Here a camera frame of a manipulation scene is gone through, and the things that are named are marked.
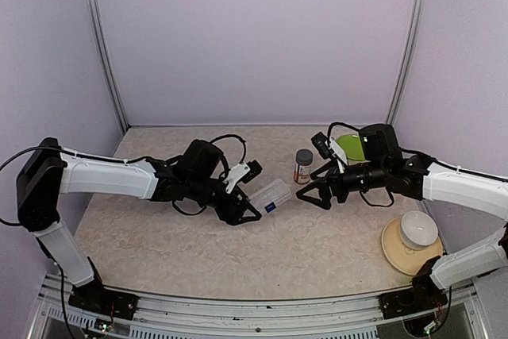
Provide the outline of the clear plastic pill organizer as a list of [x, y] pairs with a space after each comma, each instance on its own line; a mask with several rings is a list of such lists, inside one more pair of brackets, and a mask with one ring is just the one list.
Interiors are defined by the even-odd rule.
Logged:
[[291, 189], [281, 179], [276, 179], [249, 198], [259, 212], [269, 214], [291, 199]]

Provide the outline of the orange grey-capped pill bottle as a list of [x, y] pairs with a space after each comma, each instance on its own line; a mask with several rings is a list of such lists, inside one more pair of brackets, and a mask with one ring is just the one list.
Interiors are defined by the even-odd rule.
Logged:
[[294, 181], [303, 185], [310, 181], [314, 154], [306, 148], [299, 149], [294, 159]]

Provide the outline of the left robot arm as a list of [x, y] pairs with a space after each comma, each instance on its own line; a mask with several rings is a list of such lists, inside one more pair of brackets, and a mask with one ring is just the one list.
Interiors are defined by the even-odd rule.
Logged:
[[63, 270], [91, 309], [105, 310], [109, 290], [82, 253], [57, 211], [66, 194], [121, 195], [176, 204], [185, 199], [211, 208], [220, 221], [236, 226], [260, 220], [261, 213], [240, 188], [262, 167], [256, 160], [230, 166], [211, 141], [194, 140], [186, 151], [167, 160], [150, 156], [118, 159], [92, 156], [46, 138], [29, 149], [30, 158], [17, 176], [17, 218]]

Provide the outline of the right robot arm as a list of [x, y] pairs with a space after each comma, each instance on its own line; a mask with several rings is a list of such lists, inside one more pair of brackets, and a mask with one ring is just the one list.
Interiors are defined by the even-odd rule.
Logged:
[[[325, 165], [314, 171], [298, 199], [329, 210], [333, 201], [346, 202], [352, 192], [361, 195], [383, 188], [388, 195], [418, 201], [442, 202], [507, 219], [507, 178], [447, 164], [420, 152], [401, 148], [392, 125], [374, 124], [357, 129], [364, 162], [347, 164], [346, 155], [332, 138], [333, 123], [311, 142]], [[406, 304], [423, 310], [437, 290], [507, 266], [507, 228], [460, 251], [427, 260], [406, 292]]]

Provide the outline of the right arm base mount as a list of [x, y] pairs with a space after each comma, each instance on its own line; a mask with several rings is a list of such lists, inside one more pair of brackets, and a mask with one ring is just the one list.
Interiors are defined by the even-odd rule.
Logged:
[[446, 305], [448, 297], [428, 275], [417, 276], [411, 287], [382, 293], [379, 305], [384, 319], [398, 318]]

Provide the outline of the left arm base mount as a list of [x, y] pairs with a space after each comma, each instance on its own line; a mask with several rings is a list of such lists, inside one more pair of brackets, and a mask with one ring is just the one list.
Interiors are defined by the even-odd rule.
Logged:
[[89, 283], [81, 287], [73, 286], [68, 304], [110, 318], [132, 321], [138, 301], [137, 295]]

